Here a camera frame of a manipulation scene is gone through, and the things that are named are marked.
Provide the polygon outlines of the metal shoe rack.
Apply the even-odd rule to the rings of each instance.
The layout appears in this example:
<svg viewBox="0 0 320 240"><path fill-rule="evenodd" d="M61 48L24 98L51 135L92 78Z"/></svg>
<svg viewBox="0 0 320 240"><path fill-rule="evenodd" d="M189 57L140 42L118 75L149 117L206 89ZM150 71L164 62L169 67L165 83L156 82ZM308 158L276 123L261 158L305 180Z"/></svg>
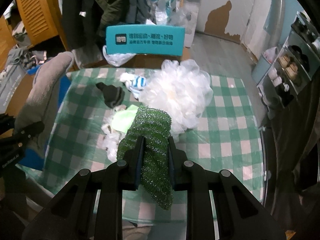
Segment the metal shoe rack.
<svg viewBox="0 0 320 240"><path fill-rule="evenodd" d="M319 68L319 32L306 12L297 12L283 45L263 52L262 60L257 89L271 113L296 98Z"/></svg>

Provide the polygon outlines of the blue striped white plastic bag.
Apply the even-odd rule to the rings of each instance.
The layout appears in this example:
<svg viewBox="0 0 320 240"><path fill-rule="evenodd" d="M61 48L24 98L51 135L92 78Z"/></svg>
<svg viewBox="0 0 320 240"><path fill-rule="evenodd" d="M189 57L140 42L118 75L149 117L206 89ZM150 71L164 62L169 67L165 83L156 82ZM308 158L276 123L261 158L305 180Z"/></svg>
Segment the blue striped white plastic bag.
<svg viewBox="0 0 320 240"><path fill-rule="evenodd" d="M141 91L148 83L145 77L131 73L121 74L119 80L126 86L127 90L133 94L136 100L139 99Z"/></svg>

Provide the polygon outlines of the teal shoe box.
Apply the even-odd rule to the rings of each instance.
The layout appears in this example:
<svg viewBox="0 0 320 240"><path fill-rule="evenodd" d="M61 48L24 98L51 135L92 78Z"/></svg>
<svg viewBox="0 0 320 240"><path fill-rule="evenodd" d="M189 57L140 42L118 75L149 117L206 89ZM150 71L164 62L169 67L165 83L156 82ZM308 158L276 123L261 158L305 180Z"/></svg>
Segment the teal shoe box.
<svg viewBox="0 0 320 240"><path fill-rule="evenodd" d="M184 27L151 24L125 24L106 28L108 54L154 54L181 56Z"/></svg>

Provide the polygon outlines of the blue white plastic bags pile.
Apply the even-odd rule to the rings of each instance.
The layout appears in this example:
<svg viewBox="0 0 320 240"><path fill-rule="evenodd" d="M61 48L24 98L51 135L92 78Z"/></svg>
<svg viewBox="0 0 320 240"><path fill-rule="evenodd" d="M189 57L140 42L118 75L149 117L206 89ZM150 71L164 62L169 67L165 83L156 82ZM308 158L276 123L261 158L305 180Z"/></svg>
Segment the blue white plastic bags pile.
<svg viewBox="0 0 320 240"><path fill-rule="evenodd" d="M184 0L147 0L150 7L150 20L156 25L170 25L187 28L191 12Z"/></svg>

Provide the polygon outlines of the grey fleece garment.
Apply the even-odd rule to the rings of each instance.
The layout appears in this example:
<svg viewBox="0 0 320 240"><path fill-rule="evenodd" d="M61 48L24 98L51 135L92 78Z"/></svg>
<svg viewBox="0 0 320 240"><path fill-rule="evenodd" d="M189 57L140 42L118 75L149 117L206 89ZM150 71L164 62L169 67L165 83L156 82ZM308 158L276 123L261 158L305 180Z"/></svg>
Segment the grey fleece garment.
<svg viewBox="0 0 320 240"><path fill-rule="evenodd" d="M58 111L60 81L74 63L71 52L59 53L37 70L33 87L15 120L15 132L36 122L44 124L44 130L31 139L27 147L44 158L46 144Z"/></svg>

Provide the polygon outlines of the white mesh bath pouf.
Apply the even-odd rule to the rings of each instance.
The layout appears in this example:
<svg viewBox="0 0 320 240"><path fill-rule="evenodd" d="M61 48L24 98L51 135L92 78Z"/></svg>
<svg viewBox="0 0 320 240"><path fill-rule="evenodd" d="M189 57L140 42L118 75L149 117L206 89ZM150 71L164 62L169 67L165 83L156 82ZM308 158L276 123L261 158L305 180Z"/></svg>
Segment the white mesh bath pouf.
<svg viewBox="0 0 320 240"><path fill-rule="evenodd" d="M171 117L170 133L178 137L199 123L213 98L210 75L200 70L194 60L164 60L138 97L142 104L167 112Z"/></svg>

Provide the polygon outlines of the dark grey sock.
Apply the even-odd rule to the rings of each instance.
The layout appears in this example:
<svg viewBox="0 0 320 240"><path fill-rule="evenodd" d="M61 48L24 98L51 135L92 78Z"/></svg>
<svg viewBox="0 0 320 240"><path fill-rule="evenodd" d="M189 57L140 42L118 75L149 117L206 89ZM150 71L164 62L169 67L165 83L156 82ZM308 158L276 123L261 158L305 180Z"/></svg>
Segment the dark grey sock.
<svg viewBox="0 0 320 240"><path fill-rule="evenodd" d="M125 92L121 87L115 87L114 85L106 85L103 82L95 84L104 97L104 103L109 108L114 108L121 105Z"/></svg>

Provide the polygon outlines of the hanging dark coats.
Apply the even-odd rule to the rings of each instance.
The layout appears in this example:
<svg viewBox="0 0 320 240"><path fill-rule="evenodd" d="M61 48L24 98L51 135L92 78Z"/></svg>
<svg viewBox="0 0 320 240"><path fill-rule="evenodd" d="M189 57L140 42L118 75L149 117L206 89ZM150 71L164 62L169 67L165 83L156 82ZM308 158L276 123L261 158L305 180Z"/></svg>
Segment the hanging dark coats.
<svg viewBox="0 0 320 240"><path fill-rule="evenodd" d="M146 0L62 0L62 25L69 49L101 45L109 26L144 24Z"/></svg>

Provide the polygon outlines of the wooden louvered cabinet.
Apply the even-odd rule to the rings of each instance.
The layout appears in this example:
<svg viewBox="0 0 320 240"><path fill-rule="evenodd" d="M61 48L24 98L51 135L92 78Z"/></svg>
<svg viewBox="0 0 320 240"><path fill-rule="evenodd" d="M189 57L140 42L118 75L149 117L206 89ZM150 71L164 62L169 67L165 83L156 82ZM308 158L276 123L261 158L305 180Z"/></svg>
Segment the wooden louvered cabinet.
<svg viewBox="0 0 320 240"><path fill-rule="evenodd" d="M31 45L58 36L68 48L58 0L16 0Z"/></svg>

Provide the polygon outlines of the green checkered tablecloth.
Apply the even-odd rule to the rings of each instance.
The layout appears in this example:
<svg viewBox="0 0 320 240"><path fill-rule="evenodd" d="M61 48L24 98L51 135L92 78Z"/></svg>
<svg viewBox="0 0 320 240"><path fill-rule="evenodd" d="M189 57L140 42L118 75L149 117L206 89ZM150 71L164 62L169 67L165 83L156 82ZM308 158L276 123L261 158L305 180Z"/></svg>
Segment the green checkered tablecloth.
<svg viewBox="0 0 320 240"><path fill-rule="evenodd" d="M71 86L58 111L46 163L37 182L57 193L82 168L101 170L110 164L102 126L111 110L96 84L119 86L123 68L83 69L71 74ZM263 153L257 122L243 81L212 76L214 92L195 129L180 135L176 147L188 159L211 171L230 170L258 199L263 193ZM140 187L123 193L123 218L138 224L186 219L186 194L174 193L169 210L160 208Z"/></svg>

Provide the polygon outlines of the light blue waste bin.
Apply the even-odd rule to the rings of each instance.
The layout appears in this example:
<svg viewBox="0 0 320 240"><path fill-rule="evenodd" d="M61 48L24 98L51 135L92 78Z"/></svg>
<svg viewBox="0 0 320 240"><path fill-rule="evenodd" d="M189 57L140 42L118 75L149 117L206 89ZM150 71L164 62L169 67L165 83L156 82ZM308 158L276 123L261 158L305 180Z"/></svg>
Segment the light blue waste bin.
<svg viewBox="0 0 320 240"><path fill-rule="evenodd" d="M263 54L259 57L259 60L252 70L251 76L253 81L258 84L266 75L271 64L267 61Z"/></svg>

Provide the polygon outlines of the white plastic bag under box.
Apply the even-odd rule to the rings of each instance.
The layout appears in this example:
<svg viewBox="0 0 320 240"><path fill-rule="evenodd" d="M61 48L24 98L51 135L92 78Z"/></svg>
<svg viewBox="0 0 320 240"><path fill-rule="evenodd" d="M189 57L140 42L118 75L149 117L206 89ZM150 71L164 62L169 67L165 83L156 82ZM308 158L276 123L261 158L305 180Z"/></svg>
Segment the white plastic bag under box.
<svg viewBox="0 0 320 240"><path fill-rule="evenodd" d="M133 59L136 54L131 53L116 53L116 54L107 54L107 46L103 46L103 56L108 64L110 64L113 67L120 67L123 64L129 62L131 59Z"/></svg>

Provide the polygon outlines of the light green foam sheet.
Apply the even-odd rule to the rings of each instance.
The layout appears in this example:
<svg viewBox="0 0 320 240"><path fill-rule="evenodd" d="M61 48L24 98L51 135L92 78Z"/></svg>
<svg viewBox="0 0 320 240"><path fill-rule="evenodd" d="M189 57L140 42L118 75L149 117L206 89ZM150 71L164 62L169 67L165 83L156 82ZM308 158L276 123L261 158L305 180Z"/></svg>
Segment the light green foam sheet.
<svg viewBox="0 0 320 240"><path fill-rule="evenodd" d="M136 117L138 109L138 106L131 105L125 110L117 111L110 121L111 128L121 133L127 133Z"/></svg>

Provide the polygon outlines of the white printed plastic bag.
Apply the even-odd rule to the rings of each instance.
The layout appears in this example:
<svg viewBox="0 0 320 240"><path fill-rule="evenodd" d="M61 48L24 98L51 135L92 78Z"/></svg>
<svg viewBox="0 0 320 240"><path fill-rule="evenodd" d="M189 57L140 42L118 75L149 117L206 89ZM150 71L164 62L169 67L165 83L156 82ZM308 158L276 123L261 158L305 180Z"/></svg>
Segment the white printed plastic bag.
<svg viewBox="0 0 320 240"><path fill-rule="evenodd" d="M126 108L127 107L125 105L119 105L115 109L108 111L109 115L103 118L103 125L101 127L101 130L104 133L102 147L106 151L107 157L112 163L117 161L118 145L125 137L125 133L113 129L111 127L111 121L117 112L123 111Z"/></svg>

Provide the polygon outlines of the green glittery scouring cloth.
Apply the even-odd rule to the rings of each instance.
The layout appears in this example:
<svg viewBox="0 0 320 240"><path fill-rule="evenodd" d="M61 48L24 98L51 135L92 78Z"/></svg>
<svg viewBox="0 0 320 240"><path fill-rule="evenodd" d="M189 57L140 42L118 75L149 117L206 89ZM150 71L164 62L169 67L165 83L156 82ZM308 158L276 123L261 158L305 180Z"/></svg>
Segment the green glittery scouring cloth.
<svg viewBox="0 0 320 240"><path fill-rule="evenodd" d="M164 210L173 203L172 186L168 171L168 137L171 117L160 109L141 105L125 137L120 141L117 159L133 149L138 137L146 140L146 150L141 169L141 185L150 197Z"/></svg>

